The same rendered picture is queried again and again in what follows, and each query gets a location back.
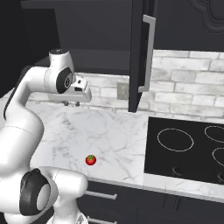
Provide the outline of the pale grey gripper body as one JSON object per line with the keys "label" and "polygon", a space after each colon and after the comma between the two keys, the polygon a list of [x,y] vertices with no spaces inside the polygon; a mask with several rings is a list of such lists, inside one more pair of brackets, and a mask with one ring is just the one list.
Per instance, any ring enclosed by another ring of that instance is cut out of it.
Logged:
{"label": "pale grey gripper body", "polygon": [[48,94],[50,101],[66,101],[66,102],[90,102],[92,93],[90,87],[86,87],[83,92],[75,91],[70,87],[64,94]]}

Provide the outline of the black cabinet door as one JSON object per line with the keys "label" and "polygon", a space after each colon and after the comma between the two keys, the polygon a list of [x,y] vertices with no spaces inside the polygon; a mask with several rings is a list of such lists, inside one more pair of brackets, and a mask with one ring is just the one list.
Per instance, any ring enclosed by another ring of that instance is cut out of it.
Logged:
{"label": "black cabinet door", "polygon": [[145,62],[149,25],[143,22],[143,14],[156,18],[158,0],[132,0],[130,57],[129,57],[129,112],[136,113],[144,85]]}

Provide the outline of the black base cabinet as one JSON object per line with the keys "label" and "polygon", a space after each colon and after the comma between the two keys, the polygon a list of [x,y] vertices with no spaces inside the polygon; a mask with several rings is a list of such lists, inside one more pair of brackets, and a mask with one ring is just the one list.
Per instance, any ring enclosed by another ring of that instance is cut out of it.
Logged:
{"label": "black base cabinet", "polygon": [[224,224],[224,203],[143,190],[138,224]]}

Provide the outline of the black drawer front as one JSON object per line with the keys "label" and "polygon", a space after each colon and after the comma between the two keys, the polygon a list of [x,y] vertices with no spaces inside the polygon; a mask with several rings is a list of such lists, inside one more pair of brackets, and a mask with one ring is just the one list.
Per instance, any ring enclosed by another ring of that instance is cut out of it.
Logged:
{"label": "black drawer front", "polygon": [[108,221],[110,224],[137,224],[137,214],[136,213],[104,213],[104,212],[94,212],[94,213],[84,213],[86,218],[88,216],[93,219]]}
{"label": "black drawer front", "polygon": [[138,190],[126,186],[89,181],[87,193],[77,199],[80,207],[92,207],[135,217],[138,207]]}

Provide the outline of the black hob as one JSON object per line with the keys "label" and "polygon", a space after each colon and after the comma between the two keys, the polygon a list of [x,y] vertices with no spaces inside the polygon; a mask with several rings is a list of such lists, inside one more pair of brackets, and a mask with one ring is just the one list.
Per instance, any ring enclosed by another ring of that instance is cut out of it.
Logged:
{"label": "black hob", "polygon": [[224,124],[149,118],[144,172],[224,185]]}

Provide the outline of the black range hood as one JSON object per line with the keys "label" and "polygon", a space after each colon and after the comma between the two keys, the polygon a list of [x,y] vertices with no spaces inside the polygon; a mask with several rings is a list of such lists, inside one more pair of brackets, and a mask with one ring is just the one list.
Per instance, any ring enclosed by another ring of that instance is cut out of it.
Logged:
{"label": "black range hood", "polygon": [[224,0],[157,0],[154,48],[224,52]]}

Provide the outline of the grey wall socket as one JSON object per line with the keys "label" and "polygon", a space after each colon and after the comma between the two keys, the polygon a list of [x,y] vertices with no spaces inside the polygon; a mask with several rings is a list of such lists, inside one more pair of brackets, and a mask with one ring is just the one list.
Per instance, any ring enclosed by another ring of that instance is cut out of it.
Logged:
{"label": "grey wall socket", "polygon": [[117,83],[117,99],[125,100],[129,99],[129,84],[128,83]]}

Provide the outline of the black wall cabinet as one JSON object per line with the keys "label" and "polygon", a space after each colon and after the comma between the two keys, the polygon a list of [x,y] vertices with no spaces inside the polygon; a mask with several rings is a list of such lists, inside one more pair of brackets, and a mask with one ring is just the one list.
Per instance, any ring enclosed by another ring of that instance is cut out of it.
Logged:
{"label": "black wall cabinet", "polygon": [[46,66],[67,49],[75,70],[127,75],[131,0],[21,0],[31,62]]}

